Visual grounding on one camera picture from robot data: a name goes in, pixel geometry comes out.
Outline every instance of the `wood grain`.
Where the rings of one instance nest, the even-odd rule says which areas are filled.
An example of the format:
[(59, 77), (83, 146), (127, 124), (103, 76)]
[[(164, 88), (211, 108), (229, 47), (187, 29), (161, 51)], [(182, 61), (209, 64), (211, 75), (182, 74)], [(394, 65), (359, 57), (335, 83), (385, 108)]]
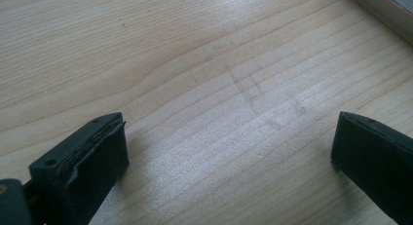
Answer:
[(412, 54), (356, 0), (0, 0), (0, 176), (121, 111), (92, 224), (394, 224), (330, 149), (341, 110), (413, 135)]

